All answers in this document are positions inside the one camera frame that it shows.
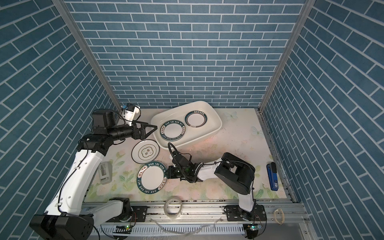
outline round plate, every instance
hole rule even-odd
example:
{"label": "round plate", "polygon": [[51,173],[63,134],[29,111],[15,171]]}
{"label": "round plate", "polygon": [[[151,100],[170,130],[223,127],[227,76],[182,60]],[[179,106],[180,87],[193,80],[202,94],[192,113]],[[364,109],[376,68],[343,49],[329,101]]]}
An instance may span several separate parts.
{"label": "round plate", "polygon": [[207,115],[202,111],[192,111],[187,113],[184,120],[190,127],[201,127],[207,123]]}
{"label": "round plate", "polygon": [[154,194],[160,191],[167,182],[164,164],[157,161],[146,163],[137,174],[137,187],[145,194]]}
{"label": "round plate", "polygon": [[179,140],[185,133],[185,125],[179,120],[169,120],[160,128],[160,135],[169,142]]}
{"label": "round plate", "polygon": [[153,140],[143,140],[132,149],[132,159],[136,163],[147,163],[155,160],[159,154],[159,145]]}

